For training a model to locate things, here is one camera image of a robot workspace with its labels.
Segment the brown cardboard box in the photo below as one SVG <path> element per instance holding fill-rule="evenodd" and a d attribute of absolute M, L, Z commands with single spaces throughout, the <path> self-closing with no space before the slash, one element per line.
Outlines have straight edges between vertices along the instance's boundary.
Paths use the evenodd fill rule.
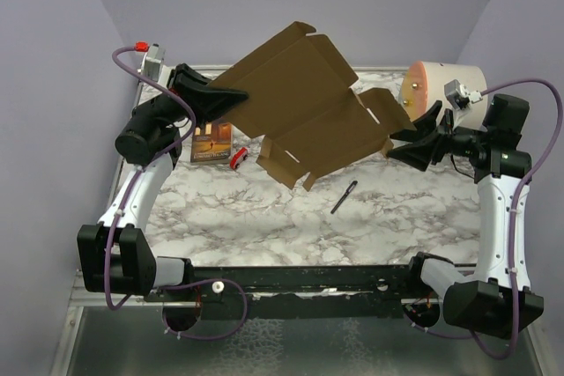
<path fill-rule="evenodd" d="M 387 89 L 352 89 L 358 76 L 330 38 L 295 21 L 212 80 L 248 94 L 226 119 L 263 139 L 256 162 L 275 181 L 310 190 L 323 176 L 393 147 L 414 125 Z"/>

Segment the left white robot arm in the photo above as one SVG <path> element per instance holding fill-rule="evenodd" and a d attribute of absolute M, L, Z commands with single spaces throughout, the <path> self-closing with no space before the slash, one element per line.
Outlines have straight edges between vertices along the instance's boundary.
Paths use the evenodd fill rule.
<path fill-rule="evenodd" d="M 223 117 L 248 99 L 235 89 L 212 86 L 209 78 L 181 64 L 165 85 L 126 67 L 159 91 L 132 110 L 115 148 L 132 169 L 98 219 L 77 236 L 80 267 L 89 292 L 145 296 L 164 287 L 172 299 L 188 299 L 195 288 L 184 258 L 156 256 L 145 228 L 164 182 L 176 168 L 182 143 L 194 130 Z"/>

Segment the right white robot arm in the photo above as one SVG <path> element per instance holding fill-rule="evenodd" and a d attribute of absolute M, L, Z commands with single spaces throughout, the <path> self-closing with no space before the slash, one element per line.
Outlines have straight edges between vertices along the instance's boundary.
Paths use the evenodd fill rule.
<path fill-rule="evenodd" d="M 404 277 L 416 298 L 434 291 L 442 300 L 442 316 L 452 326 L 500 339 L 510 339 L 544 311 L 544 300 L 532 293 L 524 260 L 524 208 L 529 189 L 518 185 L 531 169 L 530 154 L 519 151 L 527 101 L 496 94 L 482 129 L 455 126 L 454 113 L 436 101 L 413 129 L 392 135 L 403 146 L 389 151 L 420 171 L 446 155 L 469 159 L 479 194 L 479 255 L 465 276 L 449 259 L 417 253 Z"/>

